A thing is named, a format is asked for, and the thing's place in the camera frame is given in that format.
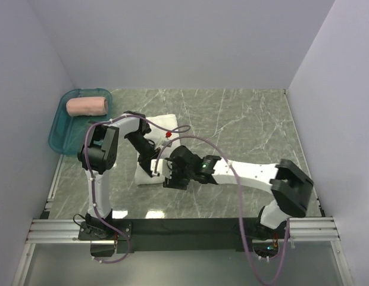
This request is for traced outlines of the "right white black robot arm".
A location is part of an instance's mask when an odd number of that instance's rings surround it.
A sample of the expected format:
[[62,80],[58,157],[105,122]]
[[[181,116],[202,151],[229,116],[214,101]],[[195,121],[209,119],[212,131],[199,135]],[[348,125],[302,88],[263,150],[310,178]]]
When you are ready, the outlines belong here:
[[151,164],[155,175],[163,176],[163,186],[186,189],[190,181],[200,184],[241,185],[273,195],[255,220],[244,220],[247,236],[269,240],[280,232],[290,217],[307,214],[314,183],[293,161],[283,159],[277,164],[253,164],[227,160],[220,156],[199,157],[187,147],[177,147],[168,158]]

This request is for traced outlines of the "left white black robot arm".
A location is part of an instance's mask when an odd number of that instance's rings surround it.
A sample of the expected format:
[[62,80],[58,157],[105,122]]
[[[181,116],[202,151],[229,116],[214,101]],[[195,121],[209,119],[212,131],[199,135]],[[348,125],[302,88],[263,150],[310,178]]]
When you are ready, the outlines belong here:
[[152,177],[151,160],[158,157],[160,147],[145,135],[151,133],[153,122],[145,115],[127,111],[104,122],[89,126],[81,150],[77,154],[89,186],[89,208],[82,231],[105,240],[115,229],[109,197],[109,171],[117,158],[118,140],[128,140],[137,151],[137,165]]

